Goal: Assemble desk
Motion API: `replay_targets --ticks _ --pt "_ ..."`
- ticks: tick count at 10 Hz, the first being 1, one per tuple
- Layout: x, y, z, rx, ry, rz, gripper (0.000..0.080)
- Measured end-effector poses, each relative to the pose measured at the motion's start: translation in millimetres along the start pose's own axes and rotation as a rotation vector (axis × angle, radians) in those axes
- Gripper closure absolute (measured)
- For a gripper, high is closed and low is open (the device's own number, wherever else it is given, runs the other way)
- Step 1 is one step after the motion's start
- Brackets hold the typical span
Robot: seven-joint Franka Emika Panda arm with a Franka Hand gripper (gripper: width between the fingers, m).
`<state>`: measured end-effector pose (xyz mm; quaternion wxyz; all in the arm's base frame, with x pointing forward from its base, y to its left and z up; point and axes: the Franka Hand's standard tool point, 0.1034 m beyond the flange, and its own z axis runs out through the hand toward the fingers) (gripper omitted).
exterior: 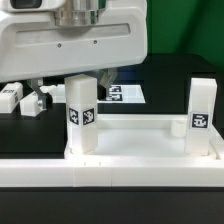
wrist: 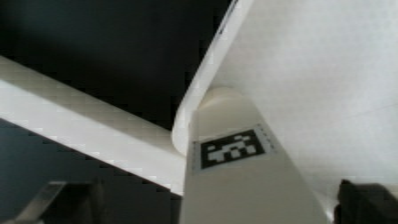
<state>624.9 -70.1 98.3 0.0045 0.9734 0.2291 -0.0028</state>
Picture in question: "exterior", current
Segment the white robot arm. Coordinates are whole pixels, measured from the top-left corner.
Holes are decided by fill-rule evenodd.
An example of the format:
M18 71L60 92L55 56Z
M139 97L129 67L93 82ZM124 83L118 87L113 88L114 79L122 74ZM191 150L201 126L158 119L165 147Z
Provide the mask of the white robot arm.
M0 0L0 83L143 62L147 0Z

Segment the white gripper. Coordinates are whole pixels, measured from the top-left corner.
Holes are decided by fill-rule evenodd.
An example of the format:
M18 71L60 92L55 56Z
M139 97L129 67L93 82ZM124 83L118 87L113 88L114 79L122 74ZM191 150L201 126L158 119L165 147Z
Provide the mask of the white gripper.
M147 0L0 0L0 83L25 80L46 110L42 77L103 69L106 99L114 67L147 55Z

